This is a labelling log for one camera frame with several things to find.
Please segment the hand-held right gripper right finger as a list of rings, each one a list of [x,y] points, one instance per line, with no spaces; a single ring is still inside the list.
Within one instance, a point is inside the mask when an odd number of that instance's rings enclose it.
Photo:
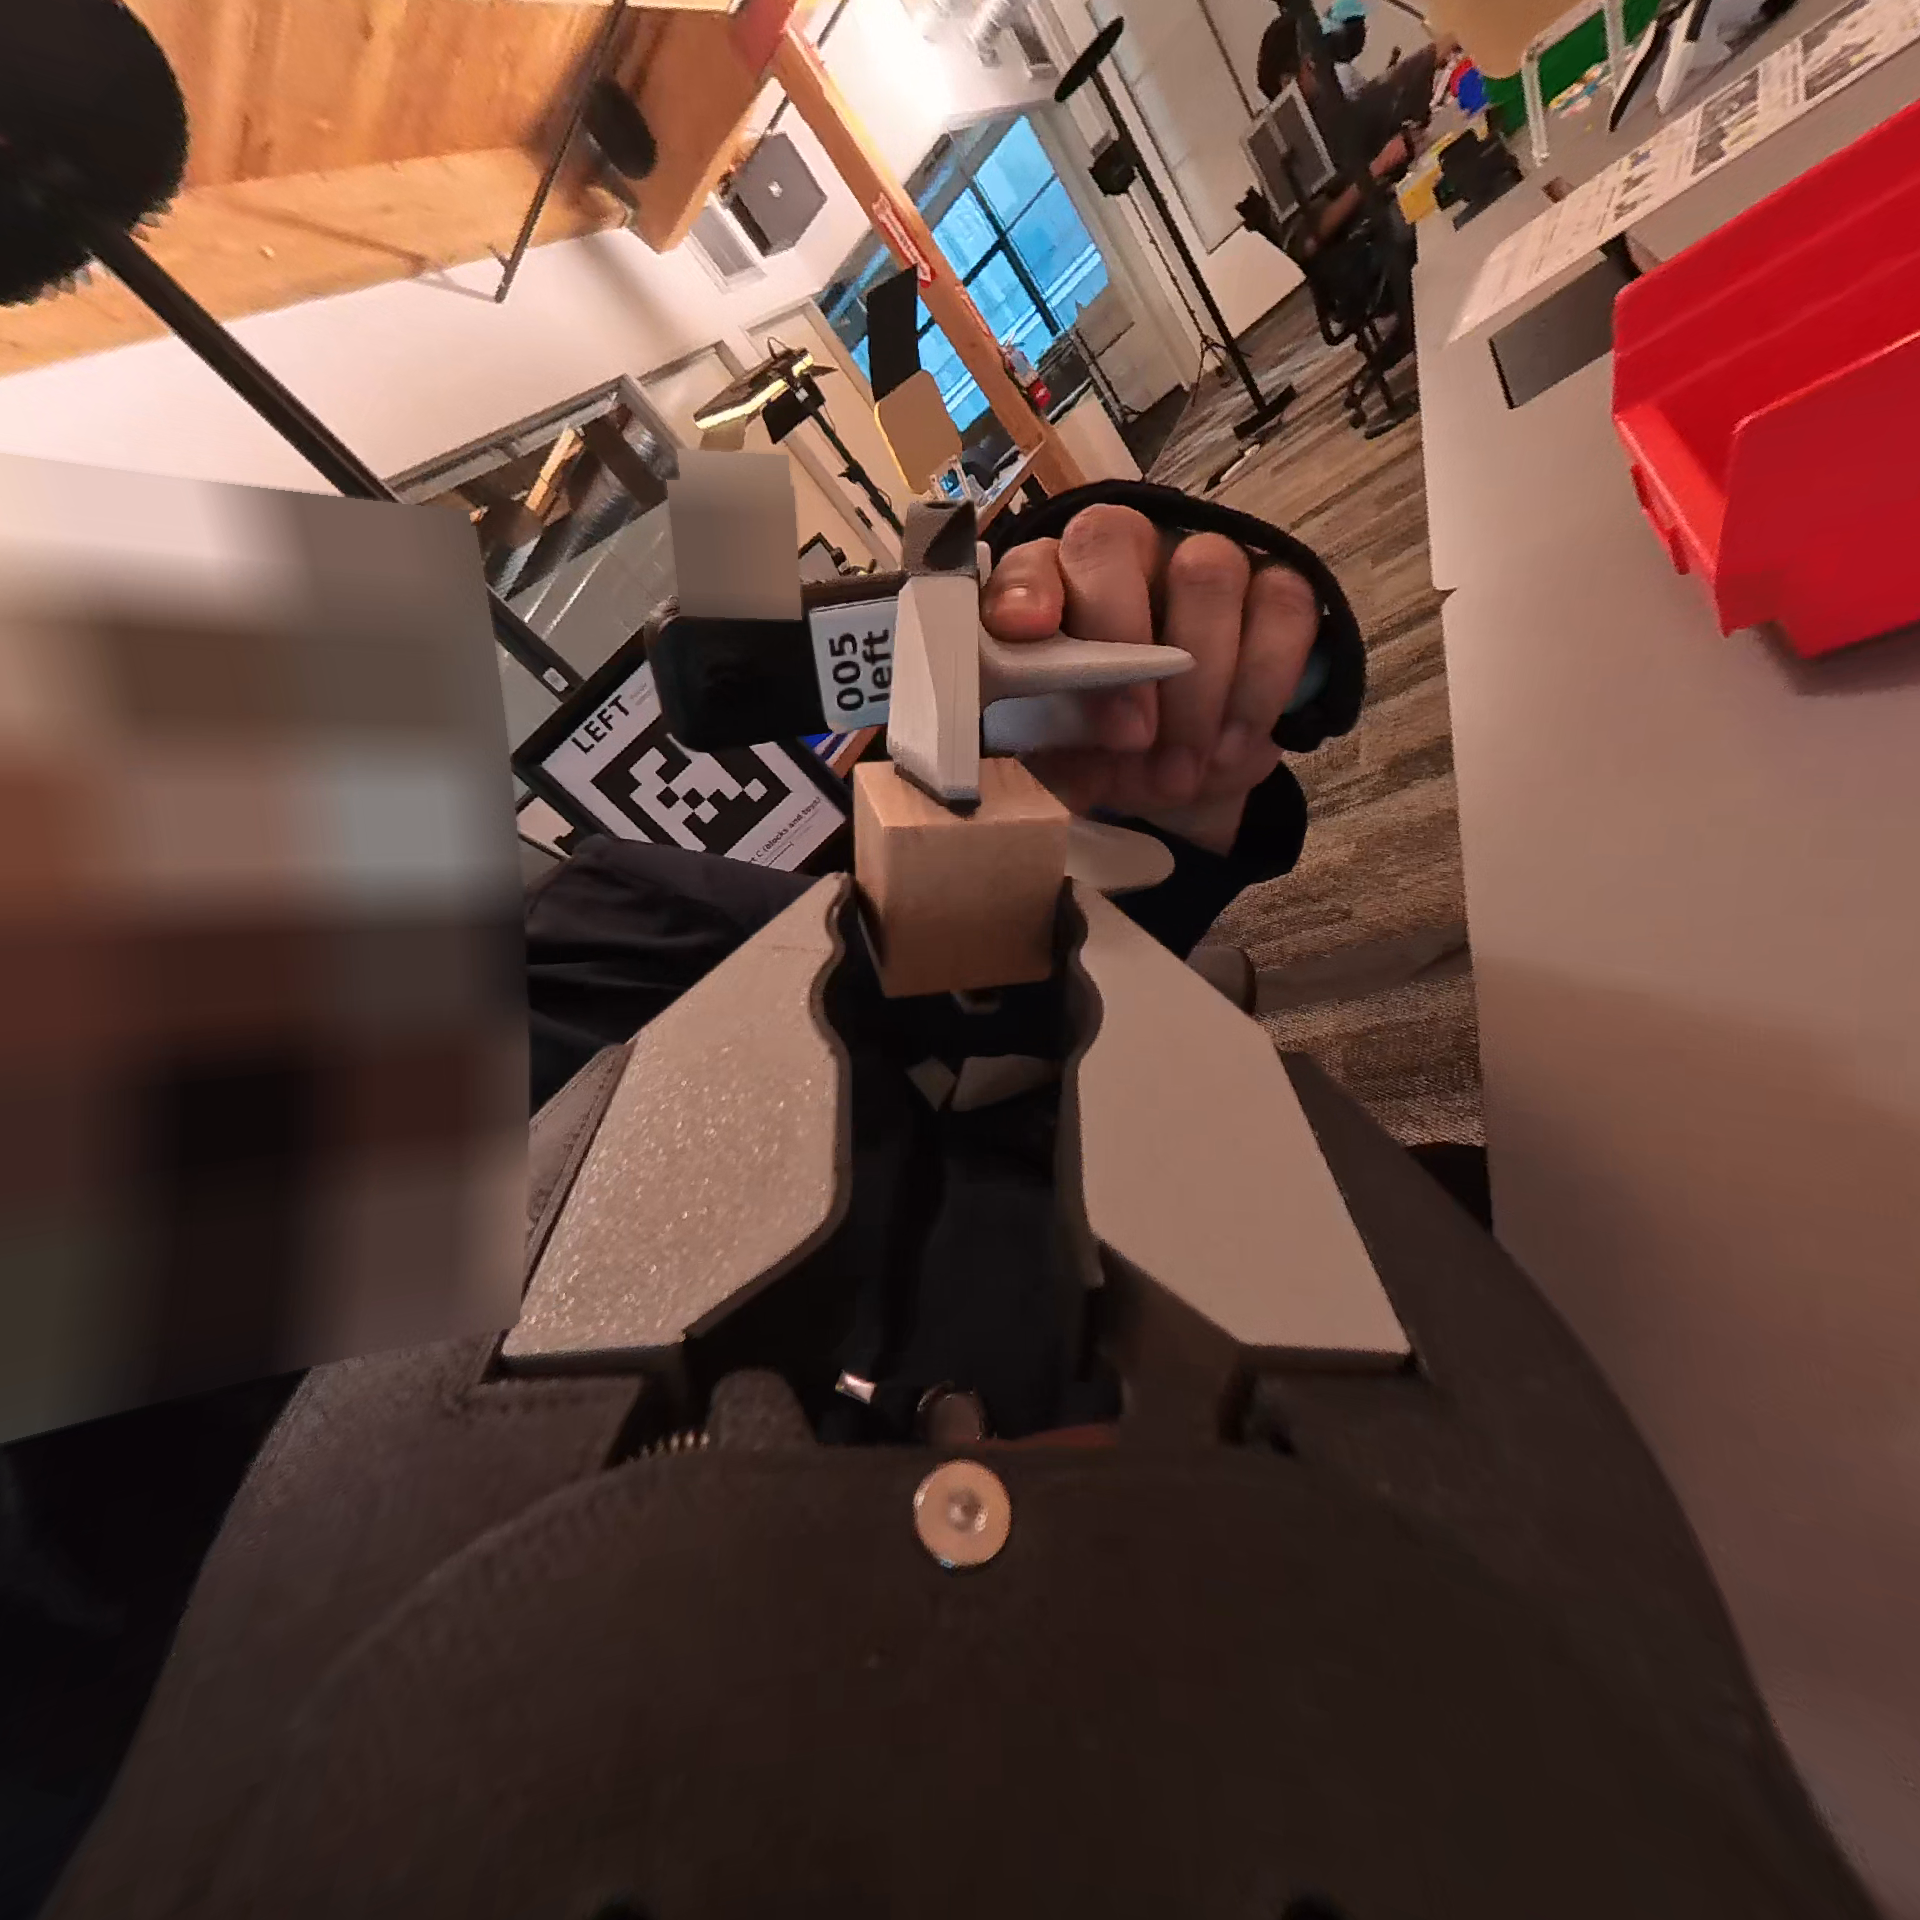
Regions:
[[[1394,1372],[1412,1356],[1256,1019],[1074,881],[1079,1032],[1063,1201],[1156,1303],[1236,1352]]]

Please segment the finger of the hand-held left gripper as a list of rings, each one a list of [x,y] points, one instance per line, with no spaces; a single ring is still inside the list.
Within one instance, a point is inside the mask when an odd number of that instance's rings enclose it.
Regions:
[[[973,507],[916,501],[902,522],[885,749],[905,781],[958,815],[981,801],[977,599]]]

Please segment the wooden block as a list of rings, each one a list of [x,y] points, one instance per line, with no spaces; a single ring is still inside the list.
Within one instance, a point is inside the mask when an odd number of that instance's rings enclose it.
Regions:
[[[1069,815],[1018,760],[983,760],[952,812],[887,760],[852,771],[854,887],[880,992],[1038,986],[1055,969]]]

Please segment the person's left hand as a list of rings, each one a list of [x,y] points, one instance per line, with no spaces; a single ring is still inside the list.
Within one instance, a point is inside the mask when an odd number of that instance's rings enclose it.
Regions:
[[[1024,763],[1074,815],[1232,851],[1247,799],[1280,767],[1273,727],[1308,669],[1319,626],[1308,578],[1255,567],[1222,535],[1173,535],[1130,507],[1094,504],[1061,537],[993,565],[981,623],[1009,644],[1061,634],[1186,653],[1191,666],[1173,680],[1087,697],[1087,745]]]

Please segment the studio light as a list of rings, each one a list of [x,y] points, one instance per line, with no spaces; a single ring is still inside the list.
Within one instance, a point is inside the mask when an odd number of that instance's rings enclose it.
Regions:
[[[782,443],[825,412],[825,373],[814,353],[775,346],[753,371],[695,412],[700,451],[742,451],[757,424],[770,443]]]

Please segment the black flag panel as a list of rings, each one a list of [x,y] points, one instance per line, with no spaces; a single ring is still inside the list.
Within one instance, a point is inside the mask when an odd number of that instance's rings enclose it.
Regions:
[[[921,276],[901,267],[878,280],[866,297],[866,347],[873,402],[881,402],[921,373]]]

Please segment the window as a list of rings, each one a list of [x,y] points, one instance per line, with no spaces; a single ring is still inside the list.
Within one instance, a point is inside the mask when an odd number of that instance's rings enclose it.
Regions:
[[[1046,419],[1057,420],[1093,386],[1071,325],[1109,293],[1111,276],[1033,120],[1004,114],[941,136],[905,187],[996,343],[1040,376]],[[818,295],[826,327],[862,376],[870,373],[866,297],[890,272],[898,263],[874,236],[845,256]],[[922,301],[916,329],[918,362],[961,429],[967,466],[991,475],[1012,459],[1009,436]]]

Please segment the black speaker box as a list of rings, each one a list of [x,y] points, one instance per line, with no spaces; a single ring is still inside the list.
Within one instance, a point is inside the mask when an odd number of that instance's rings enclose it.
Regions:
[[[726,177],[722,207],[760,256],[791,252],[825,208],[793,137],[762,132]]]

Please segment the wooden pillar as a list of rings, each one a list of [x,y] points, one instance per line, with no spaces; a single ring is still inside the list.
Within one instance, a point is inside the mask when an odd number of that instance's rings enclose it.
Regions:
[[[825,59],[804,36],[797,15],[782,28],[765,74],[778,83],[785,100],[820,141],[831,170],[868,215],[870,226],[895,259],[916,275],[918,297],[927,315],[984,393],[998,426],[1031,459],[1029,472],[1034,480],[1054,497],[1084,487],[1085,475],[1071,451],[1008,377],[996,336],[932,237],[918,207],[880,156],[842,90],[831,81]]]

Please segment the black office chair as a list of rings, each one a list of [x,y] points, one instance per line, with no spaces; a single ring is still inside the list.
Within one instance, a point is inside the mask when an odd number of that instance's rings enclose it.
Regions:
[[[1415,391],[1392,389],[1394,369],[1412,357],[1412,244],[1392,197],[1405,137],[1389,137],[1386,165],[1357,186],[1338,170],[1312,93],[1285,81],[1242,146],[1255,187],[1236,203],[1239,219],[1300,269],[1322,343],[1359,355],[1338,402],[1348,426],[1374,441],[1420,409]]]

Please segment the black pole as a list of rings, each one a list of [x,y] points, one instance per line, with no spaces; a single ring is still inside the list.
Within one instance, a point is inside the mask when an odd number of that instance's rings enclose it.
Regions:
[[[90,252],[154,320],[286,447],[345,497],[400,497],[216,322],[127,231],[98,228]]]

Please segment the printed paper sheet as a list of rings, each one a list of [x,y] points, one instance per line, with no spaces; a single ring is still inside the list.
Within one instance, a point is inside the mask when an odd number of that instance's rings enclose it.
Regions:
[[[1485,259],[1447,340],[1460,340],[1533,295],[1558,272],[1594,255],[1614,231],[1607,195],[1578,193],[1546,207],[1546,212],[1511,233]]]

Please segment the black furry microphone cover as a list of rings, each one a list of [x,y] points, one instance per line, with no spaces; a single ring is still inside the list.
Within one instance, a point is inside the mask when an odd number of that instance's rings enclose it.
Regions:
[[[183,90],[127,4],[1,4],[5,306],[137,259],[185,161]]]

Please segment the red plastic bin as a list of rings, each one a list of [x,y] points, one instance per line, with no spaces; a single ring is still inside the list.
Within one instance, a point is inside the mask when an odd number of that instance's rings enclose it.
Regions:
[[[1814,660],[1914,626],[1914,104],[1620,293],[1614,426],[1718,634]]]

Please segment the white and black device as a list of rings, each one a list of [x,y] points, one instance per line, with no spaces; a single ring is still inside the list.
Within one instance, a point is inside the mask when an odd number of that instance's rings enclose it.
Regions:
[[[1665,120],[1694,83],[1710,79],[1793,7],[1793,2],[1661,2],[1624,52],[1607,131],[1620,131],[1646,98],[1652,100],[1654,114]]]

